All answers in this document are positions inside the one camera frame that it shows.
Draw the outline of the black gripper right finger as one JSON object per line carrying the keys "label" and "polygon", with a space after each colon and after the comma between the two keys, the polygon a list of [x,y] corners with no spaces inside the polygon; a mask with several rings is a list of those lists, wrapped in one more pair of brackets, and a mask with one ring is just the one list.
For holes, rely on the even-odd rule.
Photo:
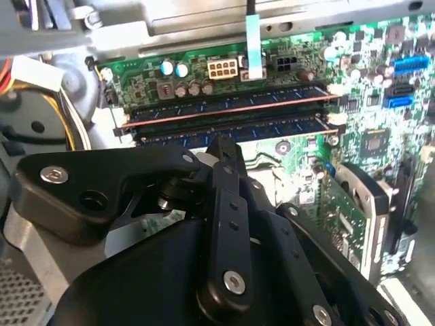
{"label": "black gripper right finger", "polygon": [[402,312],[381,295],[301,211],[276,209],[264,188],[248,177],[239,145],[233,148],[239,196],[247,204],[243,225],[250,247],[242,273],[249,325],[407,325]]}

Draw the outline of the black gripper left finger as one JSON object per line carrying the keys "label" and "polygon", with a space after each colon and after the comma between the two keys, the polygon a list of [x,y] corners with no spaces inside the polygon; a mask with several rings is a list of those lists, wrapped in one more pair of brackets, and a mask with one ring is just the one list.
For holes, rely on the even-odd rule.
{"label": "black gripper left finger", "polygon": [[181,221],[244,226],[235,145],[214,138],[207,148],[213,165],[178,145],[35,154],[18,163],[13,207],[53,236],[56,249],[77,247],[80,254],[102,243],[118,220],[163,210],[185,211]]}

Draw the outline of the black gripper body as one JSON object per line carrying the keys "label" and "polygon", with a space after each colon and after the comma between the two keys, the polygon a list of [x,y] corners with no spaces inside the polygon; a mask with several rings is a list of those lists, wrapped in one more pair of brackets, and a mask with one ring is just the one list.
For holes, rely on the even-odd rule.
{"label": "black gripper body", "polygon": [[54,325],[302,325],[289,287],[236,221],[190,219],[82,273]]}

